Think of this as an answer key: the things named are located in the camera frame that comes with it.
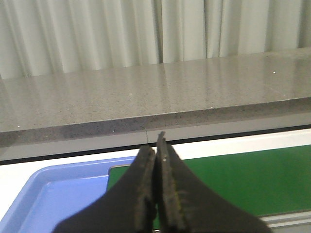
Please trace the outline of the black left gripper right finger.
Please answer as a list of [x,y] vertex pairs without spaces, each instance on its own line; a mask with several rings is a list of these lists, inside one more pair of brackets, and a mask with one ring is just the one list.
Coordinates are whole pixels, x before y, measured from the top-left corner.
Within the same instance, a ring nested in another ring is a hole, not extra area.
[[226,201],[180,159],[161,132],[155,162],[162,233],[268,233],[259,218]]

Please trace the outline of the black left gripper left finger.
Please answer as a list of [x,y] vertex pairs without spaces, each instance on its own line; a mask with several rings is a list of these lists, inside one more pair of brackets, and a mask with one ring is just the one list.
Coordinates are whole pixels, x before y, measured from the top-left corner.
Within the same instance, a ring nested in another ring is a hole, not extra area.
[[124,175],[94,203],[56,225],[55,233],[151,233],[156,217],[156,154],[140,147]]

